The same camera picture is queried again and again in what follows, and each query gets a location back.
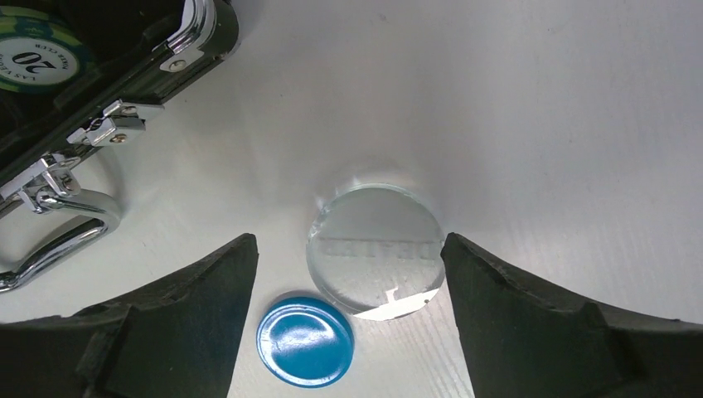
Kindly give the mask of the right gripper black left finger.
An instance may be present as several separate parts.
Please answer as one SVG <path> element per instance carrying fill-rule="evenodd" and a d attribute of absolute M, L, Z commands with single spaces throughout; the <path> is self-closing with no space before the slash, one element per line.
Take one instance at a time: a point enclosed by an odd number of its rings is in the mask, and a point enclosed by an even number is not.
<path fill-rule="evenodd" d="M 4 323 L 2 396 L 227 396 L 258 258 L 244 234 L 72 316 Z"/>

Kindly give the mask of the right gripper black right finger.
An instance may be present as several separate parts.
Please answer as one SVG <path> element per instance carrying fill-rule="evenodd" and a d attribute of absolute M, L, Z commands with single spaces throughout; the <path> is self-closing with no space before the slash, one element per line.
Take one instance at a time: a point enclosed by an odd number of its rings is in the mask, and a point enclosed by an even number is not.
<path fill-rule="evenodd" d="M 700 324 L 587 298 L 456 233 L 441 257 L 475 396 L 701 396 Z"/>

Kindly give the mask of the blue round button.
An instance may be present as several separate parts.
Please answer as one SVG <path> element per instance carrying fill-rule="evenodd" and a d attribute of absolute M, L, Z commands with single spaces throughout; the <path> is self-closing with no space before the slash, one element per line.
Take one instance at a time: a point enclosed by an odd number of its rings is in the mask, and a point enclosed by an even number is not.
<path fill-rule="evenodd" d="M 274 303 L 255 334 L 259 359 L 278 379 L 306 389 L 330 386 L 346 375 L 355 352 L 347 318 L 314 297 Z"/>

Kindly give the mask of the black aluminium poker case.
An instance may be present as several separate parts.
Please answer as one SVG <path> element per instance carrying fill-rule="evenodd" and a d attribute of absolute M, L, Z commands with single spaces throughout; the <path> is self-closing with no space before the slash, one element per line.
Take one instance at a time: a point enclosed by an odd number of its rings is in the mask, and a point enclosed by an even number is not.
<path fill-rule="evenodd" d="M 50 92 L 1 89 L 1 213 L 72 216 L 74 225 L 1 272 L 18 289 L 121 222 L 110 195 L 84 189 L 73 171 L 102 148 L 134 141 L 179 92 L 219 65 L 240 42 L 229 1 L 4 1 L 61 18 L 95 67 Z"/>

